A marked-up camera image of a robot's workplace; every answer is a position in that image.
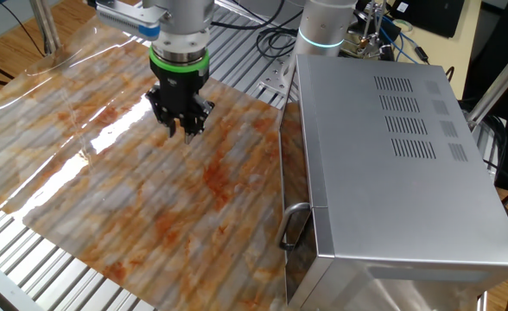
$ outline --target green ring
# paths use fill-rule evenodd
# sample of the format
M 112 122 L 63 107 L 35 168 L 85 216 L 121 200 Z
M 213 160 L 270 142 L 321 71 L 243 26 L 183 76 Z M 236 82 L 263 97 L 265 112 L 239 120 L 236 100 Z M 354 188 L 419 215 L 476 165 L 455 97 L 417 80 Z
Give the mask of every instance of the green ring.
M 158 58 L 158 56 L 156 56 L 156 54 L 154 53 L 154 50 L 152 49 L 152 47 L 150 47 L 150 60 L 152 60 L 158 67 L 160 67 L 161 69 L 165 69 L 165 70 L 168 70 L 172 73 L 191 73 L 191 72 L 195 72 L 195 71 L 198 71 L 200 69 L 204 69 L 206 67 L 208 67 L 208 64 L 210 63 L 210 56 L 208 55 L 208 50 L 206 51 L 206 54 L 204 55 L 204 58 L 191 65 L 191 66 L 174 66 L 174 65 L 169 65 L 167 62 L 164 62 L 162 60 L 160 60 Z

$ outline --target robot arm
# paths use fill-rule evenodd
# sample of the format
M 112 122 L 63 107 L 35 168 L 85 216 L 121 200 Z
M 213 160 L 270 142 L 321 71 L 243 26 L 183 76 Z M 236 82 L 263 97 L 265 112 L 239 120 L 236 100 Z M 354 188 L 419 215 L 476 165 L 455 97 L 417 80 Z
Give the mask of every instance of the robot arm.
M 150 68 L 159 83 L 147 93 L 158 122 L 175 133 L 179 119 L 185 143 L 202 133 L 213 103 L 200 97 L 209 76 L 208 27 L 213 0 L 143 0 L 136 8 L 118 0 L 88 0 L 98 19 L 152 41 Z

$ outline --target microwave door handle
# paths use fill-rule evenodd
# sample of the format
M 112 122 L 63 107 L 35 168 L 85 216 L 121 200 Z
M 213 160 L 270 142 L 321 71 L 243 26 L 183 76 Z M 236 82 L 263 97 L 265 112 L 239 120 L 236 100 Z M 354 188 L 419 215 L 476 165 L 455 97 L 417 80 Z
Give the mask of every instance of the microwave door handle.
M 287 226 L 289 226 L 290 217 L 294 213 L 303 212 L 303 211 L 309 211 L 310 205 L 309 203 L 296 203 L 292 206 L 289 206 L 285 209 L 283 213 L 283 219 L 281 220 L 281 224 L 279 225 L 279 231 L 277 232 L 276 237 L 276 243 L 277 246 L 279 246 L 281 249 L 285 251 L 292 251 L 292 249 L 295 247 L 294 244 L 291 243 L 285 243 L 283 242 L 283 239 L 285 237 L 285 232 L 287 231 Z

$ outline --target plastic sheet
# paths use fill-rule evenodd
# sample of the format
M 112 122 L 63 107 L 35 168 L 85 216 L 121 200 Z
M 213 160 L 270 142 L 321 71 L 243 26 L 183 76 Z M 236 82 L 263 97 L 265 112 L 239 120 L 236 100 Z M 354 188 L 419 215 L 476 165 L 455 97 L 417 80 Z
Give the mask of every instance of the plastic sheet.
M 284 308 L 277 109 L 210 79 L 190 145 L 96 19 L 0 91 L 0 209 L 160 310 Z

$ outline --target silver microwave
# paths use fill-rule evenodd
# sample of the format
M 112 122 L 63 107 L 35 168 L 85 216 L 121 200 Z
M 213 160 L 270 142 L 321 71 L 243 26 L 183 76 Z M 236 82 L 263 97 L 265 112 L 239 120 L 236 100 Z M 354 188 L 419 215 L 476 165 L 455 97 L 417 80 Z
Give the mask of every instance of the silver microwave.
M 455 310 L 508 278 L 508 218 L 441 67 L 298 55 L 293 81 L 290 307 Z

